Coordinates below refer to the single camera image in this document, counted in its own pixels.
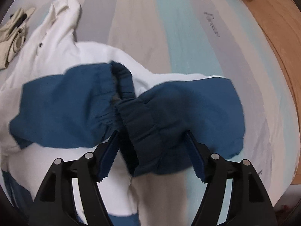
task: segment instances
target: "wooden floor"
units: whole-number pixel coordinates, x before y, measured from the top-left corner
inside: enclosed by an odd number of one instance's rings
[[[292,93],[301,130],[301,12],[293,0],[243,0],[264,31]],[[301,184],[301,159],[292,184]]]

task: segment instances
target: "striped bed sheet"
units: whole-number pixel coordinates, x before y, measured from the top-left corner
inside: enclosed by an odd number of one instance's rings
[[[4,22],[18,7],[36,6],[28,22],[28,37],[39,26],[53,0],[15,0]],[[77,41],[96,41],[117,47],[153,73],[201,73],[231,79],[243,105],[246,133],[242,152],[249,159],[274,205],[291,183],[298,164],[300,138],[296,108],[278,61],[260,27],[240,0],[78,0],[82,6]],[[10,75],[17,57],[0,72],[0,84]],[[177,188],[171,187],[174,180]],[[141,191],[147,184],[151,195]],[[174,175],[149,174],[133,180],[144,197],[179,191],[182,221],[189,225],[206,185],[192,168]],[[227,214],[231,181],[227,183],[220,222]],[[144,207],[154,215],[160,210]],[[141,221],[147,216],[140,213]]]

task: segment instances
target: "khaki garment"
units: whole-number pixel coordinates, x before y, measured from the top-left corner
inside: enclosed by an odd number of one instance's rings
[[[23,8],[19,8],[9,21],[0,28],[0,69],[7,68],[9,62],[11,62],[24,44],[26,22],[34,10],[35,8],[30,8],[24,12]],[[27,15],[27,18],[18,28],[14,28],[17,20],[24,14]]]

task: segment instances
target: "bed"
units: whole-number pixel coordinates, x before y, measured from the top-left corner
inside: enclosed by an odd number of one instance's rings
[[[29,38],[52,1],[15,0],[3,22],[20,6],[35,6],[28,22]],[[75,30],[77,41],[120,48],[153,73],[202,73],[231,79],[246,125],[243,151],[233,161],[247,158],[253,163],[273,205],[294,177],[298,183],[300,70],[296,62],[301,57],[301,15],[292,0],[78,1],[82,14]],[[17,67],[17,61],[18,56],[0,71],[0,85]],[[35,159],[30,149],[11,155],[9,172],[34,197],[31,181],[36,187],[41,178],[25,174],[33,173],[45,161],[41,155],[29,164],[28,157]],[[130,187],[139,198],[142,225],[180,226],[192,222],[201,202],[201,196],[194,194],[204,193],[206,186],[189,168],[164,176],[147,174],[132,179]],[[227,215],[230,191],[231,181],[219,222]]]

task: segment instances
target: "blue fabric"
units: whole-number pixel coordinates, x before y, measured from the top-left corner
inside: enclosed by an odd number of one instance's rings
[[[17,183],[9,172],[2,171],[5,187],[11,198],[12,204],[28,217],[30,208],[33,204],[30,192]]]
[[[166,82],[136,98],[130,71],[116,62],[80,65],[25,84],[20,112],[10,123],[21,148],[33,142],[93,147],[114,130],[130,137],[120,149],[129,172],[138,176],[189,167],[186,130],[211,152],[231,158],[243,148],[245,127],[230,80]]]
[[[127,217],[118,217],[109,215],[114,226],[140,226],[138,214],[133,214]]]
[[[111,103],[116,95],[135,96],[130,71],[116,62],[80,65],[64,75],[36,79],[23,86],[10,133],[22,149],[34,142],[52,148],[94,147],[118,129]]]
[[[242,106],[225,78],[165,82],[138,98],[121,101],[117,109],[139,160],[135,176],[189,167],[183,141],[186,130],[225,159],[243,148]]]

